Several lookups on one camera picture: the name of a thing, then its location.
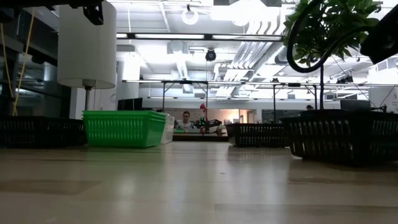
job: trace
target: computer monitor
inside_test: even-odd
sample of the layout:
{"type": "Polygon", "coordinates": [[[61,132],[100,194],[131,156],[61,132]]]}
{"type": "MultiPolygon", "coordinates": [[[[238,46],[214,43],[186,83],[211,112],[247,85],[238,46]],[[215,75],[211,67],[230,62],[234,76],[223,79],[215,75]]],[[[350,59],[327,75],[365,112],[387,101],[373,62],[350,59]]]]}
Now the computer monitor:
{"type": "Polygon", "coordinates": [[[119,100],[118,110],[142,110],[142,98],[119,100]]]}
{"type": "Polygon", "coordinates": [[[347,111],[369,111],[371,109],[371,103],[369,102],[369,100],[340,100],[340,109],[347,111]]]}

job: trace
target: floor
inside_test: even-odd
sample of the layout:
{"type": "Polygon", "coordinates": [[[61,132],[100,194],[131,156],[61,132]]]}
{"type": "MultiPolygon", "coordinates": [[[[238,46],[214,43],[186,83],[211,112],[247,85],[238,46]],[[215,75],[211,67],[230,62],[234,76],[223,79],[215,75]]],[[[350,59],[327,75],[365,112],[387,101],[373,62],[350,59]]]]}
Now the floor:
{"type": "Polygon", "coordinates": [[[349,168],[205,142],[0,151],[1,224],[397,220],[398,164],[349,168]]]}

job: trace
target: person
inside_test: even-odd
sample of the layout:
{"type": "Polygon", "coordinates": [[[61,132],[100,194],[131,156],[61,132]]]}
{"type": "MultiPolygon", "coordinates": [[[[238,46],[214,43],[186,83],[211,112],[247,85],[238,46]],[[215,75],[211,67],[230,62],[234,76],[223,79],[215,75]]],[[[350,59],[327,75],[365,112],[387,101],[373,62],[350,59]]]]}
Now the person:
{"type": "Polygon", "coordinates": [[[311,105],[307,105],[307,111],[313,110],[313,107],[311,105]]]}
{"type": "Polygon", "coordinates": [[[179,130],[194,129],[193,123],[189,121],[191,114],[188,111],[182,113],[182,120],[177,121],[177,128],[179,130]]]}

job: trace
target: black plastic basket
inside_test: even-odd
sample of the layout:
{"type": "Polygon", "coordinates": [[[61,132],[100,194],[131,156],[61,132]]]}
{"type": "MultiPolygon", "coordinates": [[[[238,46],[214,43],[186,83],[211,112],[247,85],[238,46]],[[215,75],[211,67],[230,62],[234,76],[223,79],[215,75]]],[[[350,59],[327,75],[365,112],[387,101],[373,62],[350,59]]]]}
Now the black plastic basket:
{"type": "Polygon", "coordinates": [[[58,148],[86,143],[82,120],[42,116],[0,117],[0,147],[58,148]]]}
{"type": "Polygon", "coordinates": [[[227,124],[229,143],[238,147],[288,146],[281,124],[227,124]]]}
{"type": "Polygon", "coordinates": [[[320,110],[282,120],[295,156],[343,164],[398,160],[398,114],[320,110]]]}

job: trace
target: white lamp shade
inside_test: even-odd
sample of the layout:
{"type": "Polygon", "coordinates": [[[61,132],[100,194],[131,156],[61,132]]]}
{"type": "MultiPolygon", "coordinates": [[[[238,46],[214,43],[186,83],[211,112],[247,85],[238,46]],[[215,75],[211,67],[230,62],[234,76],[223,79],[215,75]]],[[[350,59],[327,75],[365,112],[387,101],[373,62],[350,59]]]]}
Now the white lamp shade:
{"type": "Polygon", "coordinates": [[[116,83],[116,10],[102,3],[104,24],[95,26],[83,9],[60,6],[58,82],[83,87],[95,80],[95,88],[114,88],[116,83]]]}

